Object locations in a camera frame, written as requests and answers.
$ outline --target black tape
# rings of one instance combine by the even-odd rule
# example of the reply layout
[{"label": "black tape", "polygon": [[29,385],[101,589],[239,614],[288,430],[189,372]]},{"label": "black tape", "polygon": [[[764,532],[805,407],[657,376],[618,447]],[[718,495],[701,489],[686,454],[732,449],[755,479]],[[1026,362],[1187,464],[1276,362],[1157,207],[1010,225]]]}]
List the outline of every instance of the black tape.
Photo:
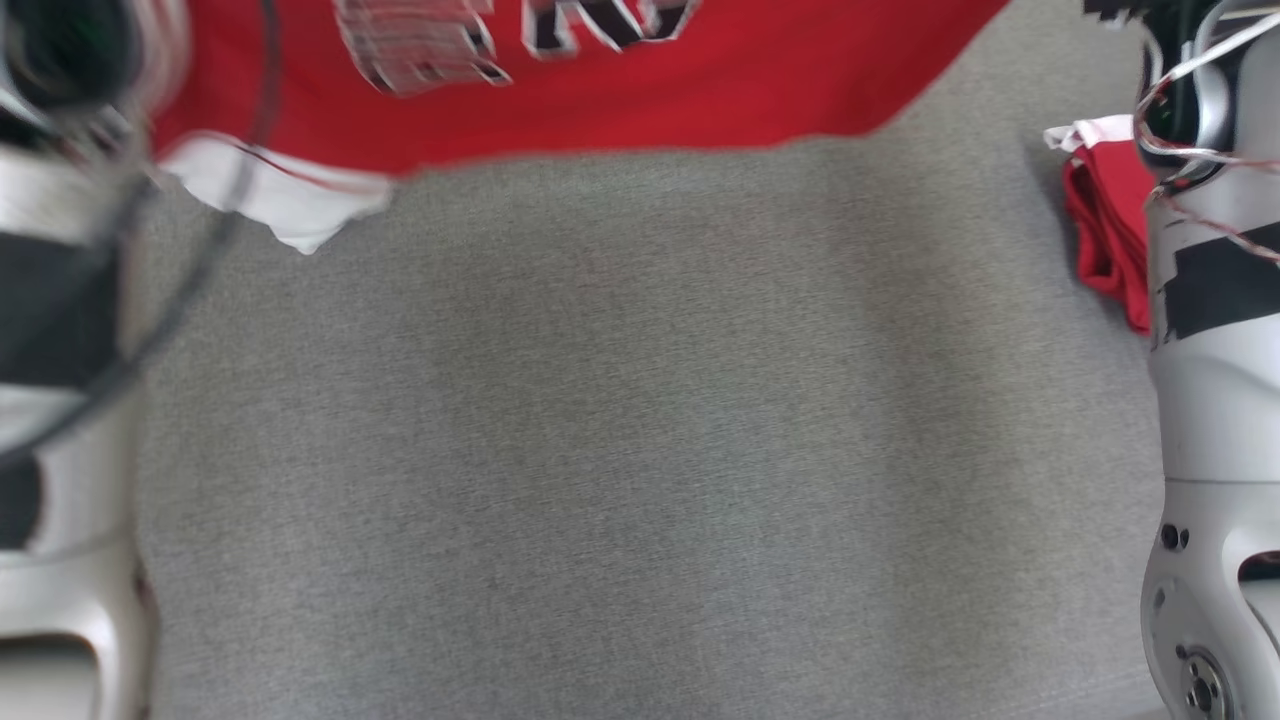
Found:
[{"label": "black tape", "polygon": [[44,496],[35,457],[0,469],[0,550],[23,550],[40,523]]},{"label": "black tape", "polygon": [[[1280,223],[1244,236],[1280,251]],[[1178,272],[1161,291],[1166,340],[1280,314],[1280,268],[1225,237],[1179,250],[1174,263]]]},{"label": "black tape", "polygon": [[0,357],[0,384],[83,388],[116,356],[118,258],[63,307],[37,306],[51,278],[88,252],[56,242],[0,234],[0,336],[49,316],[12,357]]}]

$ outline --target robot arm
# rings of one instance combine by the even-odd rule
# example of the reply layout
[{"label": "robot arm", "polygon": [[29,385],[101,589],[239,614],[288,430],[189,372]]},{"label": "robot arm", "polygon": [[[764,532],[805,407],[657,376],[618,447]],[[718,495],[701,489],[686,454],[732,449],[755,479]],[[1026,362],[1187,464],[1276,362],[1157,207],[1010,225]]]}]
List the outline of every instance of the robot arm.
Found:
[{"label": "robot arm", "polygon": [[1135,129],[1165,178],[1148,204],[1166,486],[1147,662],[1175,720],[1280,717],[1280,6],[1085,9],[1144,26]]},{"label": "robot arm", "polygon": [[[157,626],[132,516],[138,400],[12,448],[137,343],[128,227],[186,5],[8,0],[0,37],[0,720],[137,720]],[[82,51],[60,63],[60,42]]]}]

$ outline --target red shirt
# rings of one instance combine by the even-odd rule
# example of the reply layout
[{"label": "red shirt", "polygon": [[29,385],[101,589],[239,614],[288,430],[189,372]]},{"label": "red shirt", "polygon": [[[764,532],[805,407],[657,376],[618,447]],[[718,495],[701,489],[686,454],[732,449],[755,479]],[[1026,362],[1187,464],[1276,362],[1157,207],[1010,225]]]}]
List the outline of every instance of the red shirt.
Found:
[{"label": "red shirt", "polygon": [[[1006,0],[276,0],[270,149],[407,174],[488,156],[760,146],[876,129]],[[191,77],[156,124],[244,137],[255,0],[191,0]]]}]

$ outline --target hole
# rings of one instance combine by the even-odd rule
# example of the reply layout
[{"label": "hole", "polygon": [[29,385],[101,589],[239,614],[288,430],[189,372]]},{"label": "hole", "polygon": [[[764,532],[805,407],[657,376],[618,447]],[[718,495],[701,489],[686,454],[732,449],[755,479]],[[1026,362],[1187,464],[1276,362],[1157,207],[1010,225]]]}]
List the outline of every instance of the hole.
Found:
[{"label": "hole", "polygon": [[[4,368],[0,382],[5,382]],[[36,534],[45,505],[44,480],[33,455],[0,468],[0,550],[22,550]]]},{"label": "hole", "polygon": [[1175,550],[1178,547],[1178,528],[1167,523],[1160,528],[1160,544],[1165,546],[1165,550]]},{"label": "hole", "polygon": [[123,3],[6,4],[6,23],[28,42],[5,49],[19,92],[40,109],[110,102],[133,69],[129,15]]},{"label": "hole", "polygon": [[1213,694],[1208,692],[1208,683],[1203,679],[1196,680],[1196,684],[1192,685],[1190,696],[1196,700],[1196,707],[1198,707],[1201,712],[1213,710]]},{"label": "hole", "polygon": [[[8,717],[90,717],[97,657],[82,639],[46,635],[0,641],[0,697]],[[17,707],[9,706],[17,701]]]},{"label": "hole", "polygon": [[1236,580],[1249,583],[1253,580],[1280,579],[1280,552],[1261,552],[1240,564],[1236,571]]}]

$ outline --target gray fabric surface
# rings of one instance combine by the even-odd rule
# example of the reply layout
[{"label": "gray fabric surface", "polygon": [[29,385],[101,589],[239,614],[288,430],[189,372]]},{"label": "gray fabric surface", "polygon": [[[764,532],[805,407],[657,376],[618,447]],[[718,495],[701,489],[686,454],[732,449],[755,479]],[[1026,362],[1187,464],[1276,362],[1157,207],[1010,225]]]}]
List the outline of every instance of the gray fabric surface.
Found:
[{"label": "gray fabric surface", "polygon": [[[1143,342],[1051,124],[1132,36],[1018,1],[863,141],[435,174],[259,228],[150,375],[156,717],[1124,719]],[[172,279],[204,213],[148,233]]]}]

